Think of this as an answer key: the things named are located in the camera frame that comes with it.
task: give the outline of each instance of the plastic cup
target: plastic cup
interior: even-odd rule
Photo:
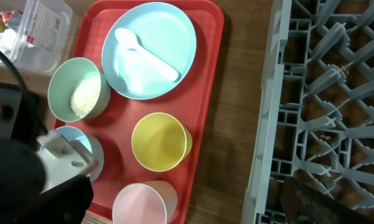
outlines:
[[[131,136],[138,162],[154,172],[173,169],[191,151],[189,131],[173,116],[152,113],[141,119]]]
[[[101,89],[91,111],[84,117],[78,117],[71,109],[70,99],[76,86],[84,78],[99,75]],[[76,122],[91,119],[102,113],[111,98],[111,87],[97,66],[87,58],[72,58],[63,63],[51,78],[47,94],[51,112],[64,122]]]
[[[114,224],[166,224],[176,206],[177,193],[165,181],[131,184],[116,197],[112,220]]]
[[[68,142],[73,140],[80,141],[93,154],[95,159],[98,159],[100,165],[91,174],[89,174],[90,181],[94,182],[98,176],[100,176],[104,167],[104,150],[99,140],[91,134],[87,134],[72,126],[62,126],[56,130],[61,133]]]

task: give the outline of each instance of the plastic spoon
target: plastic spoon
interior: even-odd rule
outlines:
[[[138,43],[137,36],[134,32],[125,28],[118,28],[115,30],[115,37],[119,44],[121,44],[123,47],[129,50],[135,50],[143,55],[169,81],[174,82],[178,79],[178,71],[175,68],[171,67],[168,63],[164,62],[162,59],[156,57],[156,55],[150,53],[150,51],[145,49],[143,46],[141,46]]]

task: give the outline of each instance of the bowl rim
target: bowl rim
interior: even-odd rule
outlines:
[[[170,167],[170,168],[168,168],[168,169],[164,169],[164,170],[155,170],[155,169],[151,169],[151,168],[149,168],[149,167],[147,167],[147,166],[145,166],[144,164],[142,164],[142,162],[138,159],[138,157],[136,156],[136,153],[134,152],[134,146],[133,146],[133,138],[134,138],[134,134],[135,134],[135,132],[136,132],[136,128],[137,128],[137,126],[140,124],[140,122],[142,121],[142,120],[144,120],[145,118],[147,118],[147,117],[149,117],[149,116],[153,116],[153,115],[157,115],[157,114],[163,114],[163,115],[166,115],[166,116],[169,116],[169,117],[171,117],[172,119],[174,119],[179,125],[180,125],[180,127],[181,127],[181,129],[182,129],[182,132],[184,133],[184,141],[185,141],[185,147],[184,147],[184,151],[183,151],[183,153],[182,153],[182,156],[180,157],[180,159],[172,166],[172,167]],[[153,171],[153,172],[166,172],[166,171],[169,171],[169,170],[171,170],[171,169],[173,169],[173,168],[175,168],[175,167],[177,167],[179,164],[180,164],[180,162],[184,159],[184,157],[185,157],[185,154],[187,153],[187,148],[188,148],[188,137],[187,137],[187,133],[185,132],[185,129],[186,129],[186,127],[184,127],[184,125],[182,125],[182,123],[177,119],[177,118],[175,118],[173,115],[170,115],[170,114],[168,114],[168,113],[164,113],[164,112],[155,112],[155,113],[150,113],[150,114],[148,114],[148,115],[145,115],[143,118],[141,118],[138,122],[137,122],[137,124],[135,125],[135,127],[134,127],[134,129],[133,129],[133,133],[132,133],[132,135],[131,135],[131,150],[132,150],[132,152],[133,152],[133,154],[134,154],[134,157],[136,158],[136,160],[138,161],[138,163],[140,163],[145,169],[147,169],[147,170],[150,170],[150,171]]]
[[[98,67],[95,65],[95,63],[92,62],[90,59],[85,58],[85,57],[74,57],[74,58],[71,58],[71,59],[65,61],[63,64],[61,64],[61,66],[59,66],[59,67],[56,69],[56,71],[54,72],[54,74],[53,74],[52,77],[51,77],[50,84],[49,84],[49,87],[48,87],[48,89],[47,89],[47,102],[48,102],[48,104],[49,104],[49,108],[50,108],[51,113],[52,113],[52,114],[53,114],[57,119],[59,119],[59,120],[61,120],[61,121],[63,121],[63,122],[66,122],[66,123],[77,122],[77,121],[81,121],[81,120],[85,119],[85,118],[86,118],[86,117],[87,117],[87,116],[88,116],[88,115],[93,111],[95,105],[98,103],[98,100],[99,100],[99,98],[100,98],[100,97],[98,97],[98,99],[97,99],[97,101],[95,102],[95,105],[93,106],[93,108],[92,108],[92,109],[91,109],[91,110],[90,110],[90,111],[89,111],[85,116],[83,116],[83,117],[78,117],[78,116],[76,115],[76,117],[77,117],[78,119],[74,119],[74,120],[66,120],[66,119],[59,118],[59,117],[54,113],[54,111],[53,111],[53,109],[52,109],[52,107],[51,107],[51,104],[50,104],[50,89],[51,89],[52,80],[54,79],[55,74],[57,74],[57,72],[58,72],[58,71],[59,71],[59,70],[60,70],[60,69],[65,65],[65,64],[67,64],[67,63],[71,63],[71,62],[74,61],[74,60],[84,60],[84,61],[87,61],[87,62],[91,63],[92,65],[94,65],[94,67],[95,67],[97,73],[98,73],[99,76],[100,76],[101,85],[102,85],[102,79],[105,78],[105,77],[103,76],[102,72],[100,71],[100,69],[98,69]]]
[[[166,205],[165,205],[165,202],[164,202],[164,200],[163,200],[163,198],[162,198],[162,196],[160,195],[160,193],[157,191],[157,190],[155,190],[153,187],[151,187],[151,186],[149,186],[148,184],[145,184],[144,182],[143,183],[133,183],[133,184],[129,184],[129,185],[127,185],[127,186],[125,186],[125,187],[123,187],[120,191],[119,191],[119,193],[117,194],[117,196],[116,196],[116,198],[115,198],[115,200],[114,200],[114,202],[113,202],[113,205],[112,205],[112,221],[113,221],[113,223],[114,224],[116,224],[115,223],[115,216],[114,216],[114,211],[115,211],[115,205],[116,205],[116,203],[117,203],[117,201],[119,200],[119,197],[120,197],[120,195],[123,193],[124,194],[124,190],[126,190],[127,188],[130,188],[130,187],[133,187],[133,186],[135,186],[135,185],[142,185],[142,186],[144,186],[144,187],[147,187],[147,188],[149,188],[149,189],[151,189],[153,192],[155,192],[156,193],[156,195],[160,198],[160,200],[162,201],[162,205],[163,205],[163,209],[164,209],[164,214],[165,214],[165,223],[167,223],[167,209],[166,209]]]

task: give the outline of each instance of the yellow cup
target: yellow cup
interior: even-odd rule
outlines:
[[[173,169],[188,155],[192,137],[175,117],[152,113],[137,123],[131,136],[131,147],[143,167],[164,172]]]

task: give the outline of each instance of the light blue plate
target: light blue plate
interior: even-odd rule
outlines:
[[[117,28],[133,31],[148,51],[174,67],[180,77],[175,82],[163,75],[133,50],[125,50],[115,39]],[[102,67],[108,83],[119,94],[148,100],[177,86],[194,61],[197,38],[191,20],[179,8],[150,2],[130,9],[112,26],[102,50]]]

